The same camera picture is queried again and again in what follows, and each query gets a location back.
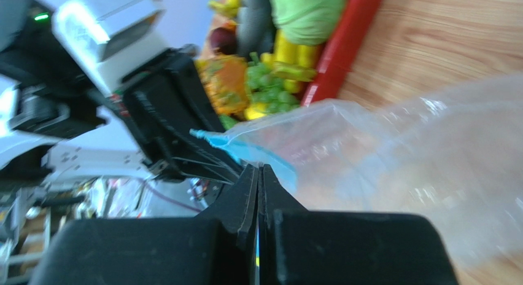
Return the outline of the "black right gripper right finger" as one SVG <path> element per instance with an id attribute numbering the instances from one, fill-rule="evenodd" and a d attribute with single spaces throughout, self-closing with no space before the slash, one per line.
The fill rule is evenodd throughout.
<path id="1" fill-rule="evenodd" d="M 261 284 L 457 284 L 423 216 L 310 211 L 269 165 L 258 179 Z"/>

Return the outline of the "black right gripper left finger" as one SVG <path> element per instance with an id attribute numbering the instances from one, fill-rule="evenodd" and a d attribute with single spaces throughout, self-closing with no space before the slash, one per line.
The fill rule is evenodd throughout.
<path id="1" fill-rule="evenodd" d="M 31 284 L 253 284 L 258 170 L 195 217 L 66 224 Z"/>

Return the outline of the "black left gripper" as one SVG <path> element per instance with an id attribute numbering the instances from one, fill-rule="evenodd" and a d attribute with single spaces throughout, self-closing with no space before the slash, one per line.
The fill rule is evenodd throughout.
<path id="1" fill-rule="evenodd" d="M 203 178 L 234 184 L 243 167 L 191 130 L 224 129 L 200 81 L 193 58 L 167 49 L 123 78 L 122 101 L 142 135 L 145 166 L 161 179 Z"/>

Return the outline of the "orange toy pineapple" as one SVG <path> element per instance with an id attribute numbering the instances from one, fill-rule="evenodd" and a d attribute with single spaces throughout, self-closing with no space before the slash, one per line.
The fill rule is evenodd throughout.
<path id="1" fill-rule="evenodd" d="M 234 55 L 196 60 L 205 92 L 218 115 L 241 113 L 249 105 L 246 95 L 247 62 Z"/>

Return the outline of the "clear zip top bag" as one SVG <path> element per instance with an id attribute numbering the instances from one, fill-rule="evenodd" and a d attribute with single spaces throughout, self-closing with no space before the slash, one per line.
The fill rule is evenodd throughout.
<path id="1" fill-rule="evenodd" d="M 324 100 L 192 135 L 255 165 L 311 209 L 416 213 L 463 266 L 522 257 L 522 75 L 370 111 Z"/>

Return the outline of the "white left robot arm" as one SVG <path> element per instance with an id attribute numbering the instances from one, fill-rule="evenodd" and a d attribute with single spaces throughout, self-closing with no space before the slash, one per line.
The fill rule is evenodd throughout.
<path id="1" fill-rule="evenodd" d="M 160 0 L 1 0 L 1 184 L 95 176 L 235 183 L 242 166 L 195 137 L 224 130 L 194 49 L 155 30 Z"/>

